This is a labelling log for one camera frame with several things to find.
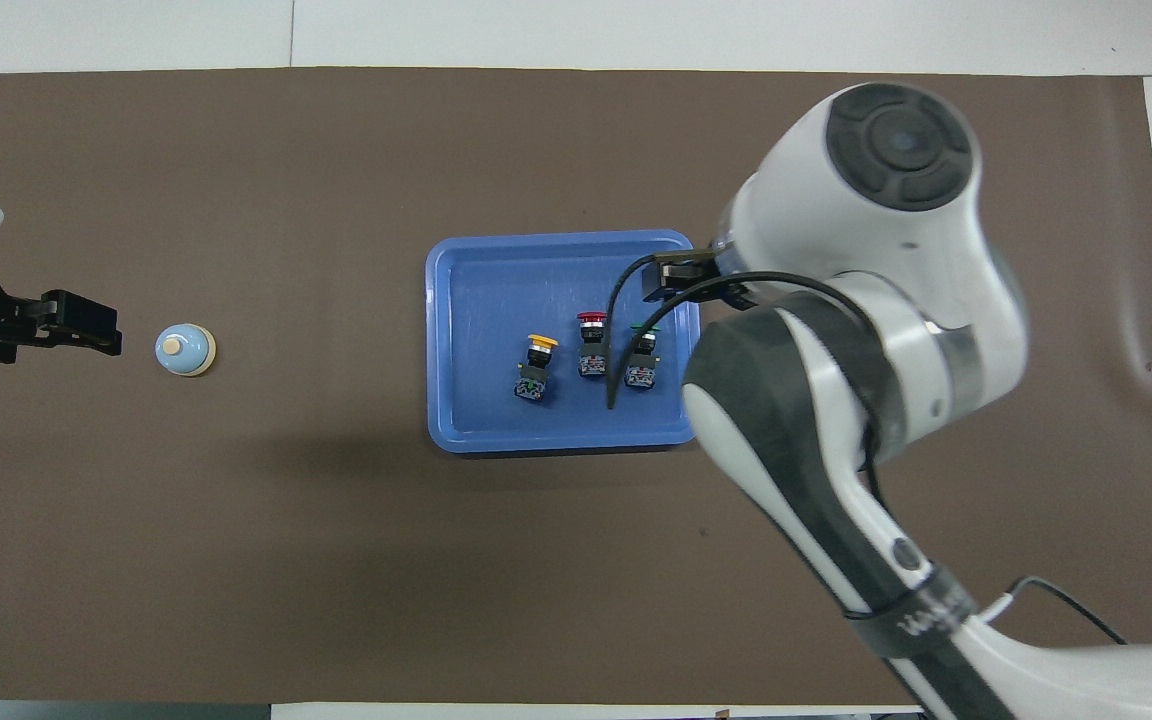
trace brown tablecloth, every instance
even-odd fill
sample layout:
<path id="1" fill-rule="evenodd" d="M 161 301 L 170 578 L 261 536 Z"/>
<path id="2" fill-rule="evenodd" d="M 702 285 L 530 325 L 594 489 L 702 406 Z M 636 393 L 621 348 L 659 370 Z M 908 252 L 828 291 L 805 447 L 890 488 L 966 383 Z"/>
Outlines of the brown tablecloth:
<path id="1" fill-rule="evenodd" d="M 904 702 L 689 445 L 470 460 L 425 430 L 422 262 L 465 234 L 708 242 L 841 74 L 0 76 L 0 281 L 126 354 L 0 365 L 0 698 Z M 996 406 L 884 467 L 987 602 L 1064 584 L 1152 642 L 1152 165 L 1137 78 L 918 77 L 984 149 L 1033 316 Z M 157 333 L 220 357 L 166 374 Z M 1001 627 L 1101 642 L 1025 596 Z"/>

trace light blue round object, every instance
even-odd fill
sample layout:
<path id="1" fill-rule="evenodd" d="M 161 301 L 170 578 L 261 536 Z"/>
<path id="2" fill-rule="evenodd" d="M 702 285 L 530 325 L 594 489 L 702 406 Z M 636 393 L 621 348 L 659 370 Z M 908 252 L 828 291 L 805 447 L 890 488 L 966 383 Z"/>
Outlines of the light blue round object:
<path id="1" fill-rule="evenodd" d="M 154 342 L 159 365 L 177 376 L 200 376 L 217 358 L 217 339 L 198 325 L 182 323 L 159 333 Z"/>

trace blue tray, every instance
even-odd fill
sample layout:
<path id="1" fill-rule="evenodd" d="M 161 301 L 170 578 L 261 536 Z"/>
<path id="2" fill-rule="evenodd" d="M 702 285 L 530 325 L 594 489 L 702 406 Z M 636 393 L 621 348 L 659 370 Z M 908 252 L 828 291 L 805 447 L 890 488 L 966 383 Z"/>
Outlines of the blue tray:
<path id="1" fill-rule="evenodd" d="M 429 433 L 444 450 L 571 450 L 668 446 L 692 438 L 679 392 L 687 357 L 700 338 L 700 313 L 687 304 L 657 334 L 655 387 L 621 387 L 616 410 L 604 386 L 576 372 L 576 313 L 607 309 L 608 293 L 641 256 L 691 247 L 676 232 L 594 232 L 453 237 L 425 260 Z M 641 301 L 637 275 L 626 282 L 612 328 L 626 348 L 657 304 Z M 554 338 L 541 402 L 515 397 L 526 334 Z"/>

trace black circular button pad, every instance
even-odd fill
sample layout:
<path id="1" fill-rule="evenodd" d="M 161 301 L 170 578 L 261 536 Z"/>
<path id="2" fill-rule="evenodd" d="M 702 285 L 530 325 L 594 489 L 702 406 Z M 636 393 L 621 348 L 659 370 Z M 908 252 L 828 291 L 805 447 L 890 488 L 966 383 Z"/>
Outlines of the black circular button pad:
<path id="1" fill-rule="evenodd" d="M 886 209 L 940 209 L 972 176 L 963 123 L 915 88 L 870 83 L 835 97 L 826 146 L 847 184 Z"/>

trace white cable connector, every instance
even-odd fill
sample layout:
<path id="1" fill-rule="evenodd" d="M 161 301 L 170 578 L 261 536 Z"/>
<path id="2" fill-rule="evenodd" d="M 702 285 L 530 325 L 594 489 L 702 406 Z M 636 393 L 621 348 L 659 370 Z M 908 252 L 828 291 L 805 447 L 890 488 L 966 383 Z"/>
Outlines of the white cable connector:
<path id="1" fill-rule="evenodd" d="M 1010 592 L 1002 593 L 1002 597 L 993 601 L 993 605 L 980 612 L 980 619 L 986 621 L 986 623 L 993 623 L 993 621 L 998 620 L 998 615 L 1005 614 L 1011 607 L 1011 600 L 1016 600 L 1014 594 Z"/>

